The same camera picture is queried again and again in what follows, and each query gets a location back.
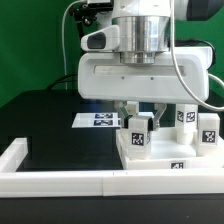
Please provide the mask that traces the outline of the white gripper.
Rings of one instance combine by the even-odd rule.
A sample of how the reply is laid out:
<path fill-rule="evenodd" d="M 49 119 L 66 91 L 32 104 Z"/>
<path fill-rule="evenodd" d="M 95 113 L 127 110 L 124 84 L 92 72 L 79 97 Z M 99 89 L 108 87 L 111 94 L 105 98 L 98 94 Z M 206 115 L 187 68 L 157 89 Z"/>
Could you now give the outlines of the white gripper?
<path fill-rule="evenodd" d="M 118 53 L 87 53 L 80 59 L 78 91 L 85 99 L 112 100 L 127 129 L 132 114 L 126 101 L 156 103 L 148 130 L 160 127 L 167 104 L 194 104 L 209 96 L 209 47 L 177 47 L 156 56 L 153 64 L 122 64 Z"/>

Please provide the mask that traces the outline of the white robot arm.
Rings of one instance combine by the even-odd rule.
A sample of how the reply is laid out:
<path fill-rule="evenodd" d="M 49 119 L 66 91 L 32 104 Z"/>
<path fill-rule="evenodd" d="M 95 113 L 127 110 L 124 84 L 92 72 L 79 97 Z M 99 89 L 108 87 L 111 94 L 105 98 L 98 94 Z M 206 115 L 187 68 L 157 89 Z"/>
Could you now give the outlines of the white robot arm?
<path fill-rule="evenodd" d="M 112 100 L 125 119 L 126 101 L 150 102 L 155 130 L 168 104 L 204 105 L 214 50 L 175 38 L 175 22 L 206 21 L 224 0 L 114 0 L 106 24 L 81 39 L 78 91 L 86 99 Z"/>

